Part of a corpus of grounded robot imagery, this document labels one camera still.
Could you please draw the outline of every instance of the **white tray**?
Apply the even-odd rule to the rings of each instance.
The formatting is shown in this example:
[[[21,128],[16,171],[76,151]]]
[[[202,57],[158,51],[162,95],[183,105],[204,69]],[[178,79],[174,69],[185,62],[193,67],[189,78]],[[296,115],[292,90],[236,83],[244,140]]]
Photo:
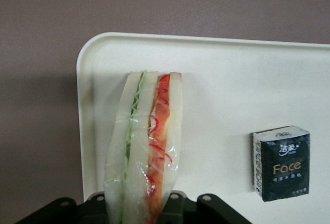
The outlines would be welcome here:
[[[77,62],[84,198],[103,190],[107,144],[130,71],[183,74],[174,190],[213,193],[253,224],[328,223],[330,46],[104,33]],[[264,203],[253,190],[250,133],[295,125],[311,133],[310,194]]]

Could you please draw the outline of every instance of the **black tissue pack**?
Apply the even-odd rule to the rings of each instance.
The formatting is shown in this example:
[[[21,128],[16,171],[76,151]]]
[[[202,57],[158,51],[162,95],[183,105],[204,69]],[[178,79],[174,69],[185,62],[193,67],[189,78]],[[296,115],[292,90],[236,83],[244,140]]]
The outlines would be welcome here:
[[[264,202],[309,193],[310,134],[296,126],[253,133],[254,186]]]

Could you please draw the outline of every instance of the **screw hole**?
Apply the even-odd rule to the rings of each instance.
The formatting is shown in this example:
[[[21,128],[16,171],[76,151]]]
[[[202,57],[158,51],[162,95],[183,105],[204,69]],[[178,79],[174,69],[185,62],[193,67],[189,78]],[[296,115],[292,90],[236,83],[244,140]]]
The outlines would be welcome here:
[[[210,196],[208,196],[208,195],[204,195],[203,197],[202,197],[202,199],[204,200],[204,201],[211,201],[212,200],[212,198],[210,197]]]
[[[179,196],[177,195],[177,194],[172,194],[171,195],[171,199],[173,199],[173,200],[176,200],[176,199],[178,199],[179,198]]]
[[[69,204],[70,204],[70,202],[64,201],[64,202],[61,202],[60,206],[65,207],[65,206],[68,206]]]
[[[97,197],[97,201],[103,201],[103,200],[104,200],[104,197],[103,196]]]

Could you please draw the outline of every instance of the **black mount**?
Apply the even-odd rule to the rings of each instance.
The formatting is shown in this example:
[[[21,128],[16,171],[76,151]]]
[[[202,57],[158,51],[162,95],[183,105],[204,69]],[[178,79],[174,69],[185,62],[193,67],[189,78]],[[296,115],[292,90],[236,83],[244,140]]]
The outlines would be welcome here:
[[[108,224],[103,193],[95,193],[83,204],[67,197],[59,198],[16,224]],[[251,224],[242,215],[213,194],[204,194],[193,202],[182,191],[173,191],[157,224]]]

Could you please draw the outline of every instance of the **sandwich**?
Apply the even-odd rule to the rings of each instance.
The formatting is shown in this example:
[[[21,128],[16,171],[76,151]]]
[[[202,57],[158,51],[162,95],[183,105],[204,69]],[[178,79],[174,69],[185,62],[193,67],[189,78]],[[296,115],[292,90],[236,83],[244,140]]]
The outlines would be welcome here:
[[[106,156],[110,224],[155,224],[177,177],[182,123],[180,73],[128,75]]]

